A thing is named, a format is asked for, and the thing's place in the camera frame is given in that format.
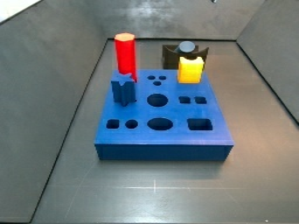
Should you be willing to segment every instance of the red peg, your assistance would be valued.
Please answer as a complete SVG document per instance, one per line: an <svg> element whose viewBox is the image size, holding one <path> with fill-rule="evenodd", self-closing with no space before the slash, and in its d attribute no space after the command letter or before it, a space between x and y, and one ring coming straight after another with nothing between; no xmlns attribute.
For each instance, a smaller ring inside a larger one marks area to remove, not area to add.
<svg viewBox="0 0 299 224"><path fill-rule="evenodd" d="M136 36L131 33L120 33L115 37L117 71L121 74L132 74L136 82Z"/></svg>

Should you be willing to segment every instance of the blue foam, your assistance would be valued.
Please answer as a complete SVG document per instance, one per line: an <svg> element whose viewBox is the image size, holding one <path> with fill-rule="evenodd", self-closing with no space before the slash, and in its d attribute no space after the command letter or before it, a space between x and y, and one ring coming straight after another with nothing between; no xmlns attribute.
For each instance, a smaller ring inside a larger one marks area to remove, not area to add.
<svg viewBox="0 0 299 224"><path fill-rule="evenodd" d="M234 141L208 76L203 74L199 84L180 84L176 74L139 70L136 102L125 107L113 102L109 88L95 140L100 159L227 158Z"/></svg>

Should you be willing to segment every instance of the blue block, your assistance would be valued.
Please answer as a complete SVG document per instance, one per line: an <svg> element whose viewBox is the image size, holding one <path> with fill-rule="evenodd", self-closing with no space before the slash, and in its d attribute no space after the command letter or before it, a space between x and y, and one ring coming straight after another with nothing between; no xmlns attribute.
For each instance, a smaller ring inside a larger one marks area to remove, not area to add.
<svg viewBox="0 0 299 224"><path fill-rule="evenodd" d="M136 102L125 107L109 88L95 140L100 159L226 160L234 141L208 76L182 84L176 74L139 70Z"/></svg>
<svg viewBox="0 0 299 224"><path fill-rule="evenodd" d="M136 82L131 74L115 73L111 79L115 102L120 102L125 107L129 102L136 102Z"/></svg>

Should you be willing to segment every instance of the metal wall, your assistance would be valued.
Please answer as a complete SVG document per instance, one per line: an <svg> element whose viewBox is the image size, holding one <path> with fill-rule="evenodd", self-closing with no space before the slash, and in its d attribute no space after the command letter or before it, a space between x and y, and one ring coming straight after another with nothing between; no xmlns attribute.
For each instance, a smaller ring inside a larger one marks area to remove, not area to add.
<svg viewBox="0 0 299 224"><path fill-rule="evenodd" d="M264 0L93 1L105 34L132 32L139 38L232 39Z"/></svg>
<svg viewBox="0 0 299 224"><path fill-rule="evenodd" d="M238 43L299 122L299 2L268 0Z"/></svg>
<svg viewBox="0 0 299 224"><path fill-rule="evenodd" d="M0 26L0 221L28 222L107 38L80 0Z"/></svg>

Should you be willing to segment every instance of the yellow cube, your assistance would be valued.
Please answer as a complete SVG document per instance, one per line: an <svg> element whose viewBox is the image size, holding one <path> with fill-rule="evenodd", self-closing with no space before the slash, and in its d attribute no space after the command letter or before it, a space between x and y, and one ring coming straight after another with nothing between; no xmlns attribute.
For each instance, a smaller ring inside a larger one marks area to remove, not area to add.
<svg viewBox="0 0 299 224"><path fill-rule="evenodd" d="M186 59L180 57L178 81L179 83L199 83L202 81L203 59Z"/></svg>

